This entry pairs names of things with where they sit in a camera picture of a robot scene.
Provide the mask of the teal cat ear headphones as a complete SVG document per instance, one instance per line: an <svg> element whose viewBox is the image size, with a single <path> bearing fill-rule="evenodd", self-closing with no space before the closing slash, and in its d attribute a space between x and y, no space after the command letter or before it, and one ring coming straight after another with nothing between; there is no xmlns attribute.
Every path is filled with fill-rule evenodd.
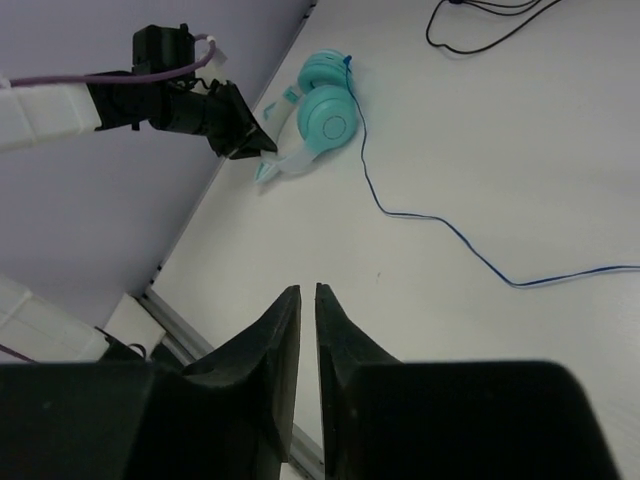
<svg viewBox="0 0 640 480"><path fill-rule="evenodd" d="M349 56L332 49L312 54L296 82L264 109L262 129L271 140L278 141L288 119L295 116L303 143L288 155L264 151L255 183L266 184L280 174L302 174L317 157L343 147L353 138L359 120L350 61Z"/></svg>

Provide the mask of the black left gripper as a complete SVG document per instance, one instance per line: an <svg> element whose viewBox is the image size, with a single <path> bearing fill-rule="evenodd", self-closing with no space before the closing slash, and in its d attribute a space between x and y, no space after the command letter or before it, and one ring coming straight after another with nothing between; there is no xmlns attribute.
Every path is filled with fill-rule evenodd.
<svg viewBox="0 0 640 480"><path fill-rule="evenodd" d="M212 80L206 95L206 138L220 158L240 160L277 151L233 82Z"/></svg>

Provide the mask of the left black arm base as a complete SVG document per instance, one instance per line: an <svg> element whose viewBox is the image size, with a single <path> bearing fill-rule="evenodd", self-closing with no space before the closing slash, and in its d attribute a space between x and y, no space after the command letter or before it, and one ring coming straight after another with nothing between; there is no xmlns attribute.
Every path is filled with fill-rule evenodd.
<svg viewBox="0 0 640 480"><path fill-rule="evenodd" d="M197 358L167 320L125 295L107 324L93 327L1 278L1 359L31 363L90 362L113 357L162 358L187 365Z"/></svg>

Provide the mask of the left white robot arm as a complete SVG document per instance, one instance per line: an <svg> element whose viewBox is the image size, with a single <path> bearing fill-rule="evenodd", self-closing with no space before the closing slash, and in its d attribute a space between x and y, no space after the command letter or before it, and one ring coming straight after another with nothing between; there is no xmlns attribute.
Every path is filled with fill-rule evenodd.
<svg viewBox="0 0 640 480"><path fill-rule="evenodd" d="M1 91L1 150L143 122L154 129L202 136L229 159L277 151L239 89L215 80L205 93L167 84L60 84Z"/></svg>

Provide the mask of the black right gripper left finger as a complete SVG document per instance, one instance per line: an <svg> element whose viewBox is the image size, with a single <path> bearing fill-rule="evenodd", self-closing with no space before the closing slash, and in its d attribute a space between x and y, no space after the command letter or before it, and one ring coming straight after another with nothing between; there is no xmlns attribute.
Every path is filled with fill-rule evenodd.
<svg viewBox="0 0 640 480"><path fill-rule="evenodd" d="M5 479L276 479L290 451L301 294L182 370L155 362L1 370Z"/></svg>

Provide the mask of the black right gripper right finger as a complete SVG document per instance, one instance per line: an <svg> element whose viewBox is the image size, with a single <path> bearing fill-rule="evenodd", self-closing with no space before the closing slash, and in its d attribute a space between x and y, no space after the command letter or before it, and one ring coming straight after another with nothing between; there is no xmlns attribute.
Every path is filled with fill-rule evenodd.
<svg viewBox="0 0 640 480"><path fill-rule="evenodd" d="M616 479L577 379L549 361L402 362L318 284L329 479Z"/></svg>

